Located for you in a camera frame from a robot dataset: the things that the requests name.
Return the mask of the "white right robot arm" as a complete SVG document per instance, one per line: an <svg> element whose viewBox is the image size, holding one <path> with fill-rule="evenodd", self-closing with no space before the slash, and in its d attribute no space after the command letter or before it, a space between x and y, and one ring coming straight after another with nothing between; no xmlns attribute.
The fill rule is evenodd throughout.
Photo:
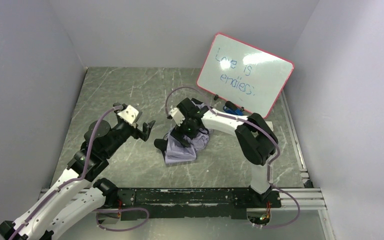
<svg viewBox="0 0 384 240"><path fill-rule="evenodd" d="M174 127L153 142L166 164L194 161L209 143L210 134L220 131L237 138L250 162L250 188L261 196L271 191L267 160L275 154L279 141L258 113L223 113L198 99L185 98L168 112L168 117L174 120Z"/></svg>

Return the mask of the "lilac and black folding umbrella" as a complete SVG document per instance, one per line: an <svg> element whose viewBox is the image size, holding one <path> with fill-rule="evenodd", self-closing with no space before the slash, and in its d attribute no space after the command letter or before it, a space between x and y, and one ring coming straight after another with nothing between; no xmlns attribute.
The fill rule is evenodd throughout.
<svg viewBox="0 0 384 240"><path fill-rule="evenodd" d="M165 164L194 161L197 152L207 146L210 134L213 132L203 125L198 125L196 119L184 116L181 109L192 114L200 114L208 108L198 99L185 98L177 107L168 111L168 119L172 119L172 114L175 114L185 125L175 122L175 126L163 138L154 140L153 144L161 151Z"/></svg>

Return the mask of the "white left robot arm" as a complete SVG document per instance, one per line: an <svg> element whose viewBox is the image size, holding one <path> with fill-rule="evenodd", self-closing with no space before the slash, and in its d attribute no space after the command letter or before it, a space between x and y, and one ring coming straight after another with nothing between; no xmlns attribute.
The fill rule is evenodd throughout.
<svg viewBox="0 0 384 240"><path fill-rule="evenodd" d="M0 224L5 240L58 240L89 213L120 202L119 189L97 177L108 160L129 139L149 139L155 121L138 127L142 112L114 103L84 134L80 150L47 192L24 214Z"/></svg>

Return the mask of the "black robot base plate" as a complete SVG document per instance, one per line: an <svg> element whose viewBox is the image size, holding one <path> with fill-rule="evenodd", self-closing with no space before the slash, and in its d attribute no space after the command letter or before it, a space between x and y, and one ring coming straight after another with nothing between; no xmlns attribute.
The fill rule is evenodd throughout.
<svg viewBox="0 0 384 240"><path fill-rule="evenodd" d="M121 220L218 218L246 220L249 209L280 208L278 191L259 194L250 187L221 188L119 188L102 209L121 209Z"/></svg>

